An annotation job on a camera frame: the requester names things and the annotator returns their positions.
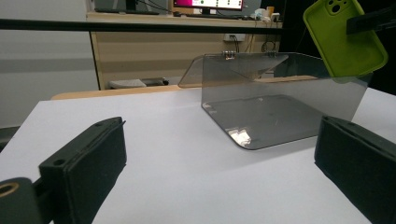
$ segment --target phone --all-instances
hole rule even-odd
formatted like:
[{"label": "phone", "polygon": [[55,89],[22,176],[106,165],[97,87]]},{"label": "phone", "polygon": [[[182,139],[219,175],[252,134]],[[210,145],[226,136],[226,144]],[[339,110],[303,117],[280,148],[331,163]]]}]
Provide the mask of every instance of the phone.
[{"label": "phone", "polygon": [[318,0],[303,15],[332,77],[370,74],[388,61],[388,54],[374,31],[347,35],[347,20],[363,14],[357,0]]}]

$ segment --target computer monitor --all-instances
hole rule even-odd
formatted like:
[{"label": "computer monitor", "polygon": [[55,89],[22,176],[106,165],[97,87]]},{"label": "computer monitor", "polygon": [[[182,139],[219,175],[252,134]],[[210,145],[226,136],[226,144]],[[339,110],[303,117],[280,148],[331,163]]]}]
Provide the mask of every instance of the computer monitor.
[{"label": "computer monitor", "polygon": [[174,7],[199,8],[202,14],[210,14],[210,9],[242,11],[243,0],[174,0]]}]

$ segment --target clear plastic panel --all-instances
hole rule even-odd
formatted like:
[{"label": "clear plastic panel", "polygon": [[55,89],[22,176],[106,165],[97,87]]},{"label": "clear plastic panel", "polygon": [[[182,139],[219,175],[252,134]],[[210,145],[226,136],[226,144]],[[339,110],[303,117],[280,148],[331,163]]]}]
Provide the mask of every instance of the clear plastic panel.
[{"label": "clear plastic panel", "polygon": [[331,78],[298,53],[206,55],[203,71],[203,109],[246,149],[315,136],[323,115],[352,120],[371,77]]}]

